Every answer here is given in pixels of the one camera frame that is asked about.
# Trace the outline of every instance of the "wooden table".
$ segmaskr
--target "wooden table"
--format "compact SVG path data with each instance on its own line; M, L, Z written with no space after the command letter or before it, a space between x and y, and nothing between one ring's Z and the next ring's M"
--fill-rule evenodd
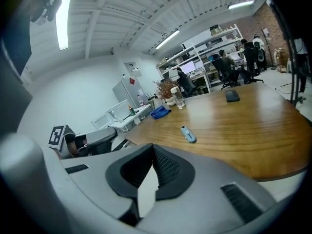
M312 129L288 101L263 83L235 87L239 102L227 103L226 90L185 99L183 109L170 107L163 118L148 116L125 137L215 157L255 179L281 178L308 165ZM196 143L185 139L183 125Z

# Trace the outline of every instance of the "brick wall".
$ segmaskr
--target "brick wall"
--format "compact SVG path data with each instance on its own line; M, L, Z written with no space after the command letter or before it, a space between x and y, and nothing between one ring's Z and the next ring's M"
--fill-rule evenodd
M230 21L228 23L221 24L220 27L225 30L226 28L230 28L230 26L234 26L234 24L238 26L243 38L245 38L247 41L252 41L254 39L254 34L257 34L265 43L261 29L268 28L270 35L267 38L272 53L272 58L274 57L275 50L279 48L284 48L288 56L287 43L283 39L282 31L277 23L275 15L266 2L257 10L253 16ZM267 62L270 63L271 59L268 49L266 54Z

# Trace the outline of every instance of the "bottle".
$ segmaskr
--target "bottle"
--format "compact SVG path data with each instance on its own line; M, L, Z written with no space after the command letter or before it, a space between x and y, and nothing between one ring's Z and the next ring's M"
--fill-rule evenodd
M142 98L139 95L137 95L137 100L139 101L141 107L144 106L144 101L142 100Z
M135 113L135 111L133 110L133 108L132 108L130 105L128 105L128 107L129 107L130 113L131 113L133 116L135 116L136 113Z
M185 106L184 97L179 89L179 87L174 87L171 90L171 94L175 99L175 103L177 104L179 109L182 109L182 107Z

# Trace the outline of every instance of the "blue object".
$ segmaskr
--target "blue object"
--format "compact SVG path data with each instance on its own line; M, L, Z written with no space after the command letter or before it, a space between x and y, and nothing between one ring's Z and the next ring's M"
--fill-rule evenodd
M196 142L196 137L194 134L191 133L191 131L186 127L186 126L181 126L181 132L184 134L185 138L190 142L190 143L195 143Z
M157 107L154 111L150 112L150 115L153 119L159 119L161 117L166 116L171 112L171 109L165 109L163 106Z

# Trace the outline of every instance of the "computer monitor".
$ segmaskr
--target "computer monitor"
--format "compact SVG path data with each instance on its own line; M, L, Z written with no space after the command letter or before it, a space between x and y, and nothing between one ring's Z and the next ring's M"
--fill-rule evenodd
M186 63L185 65L181 66L182 71L186 74L196 69L194 63L192 61Z

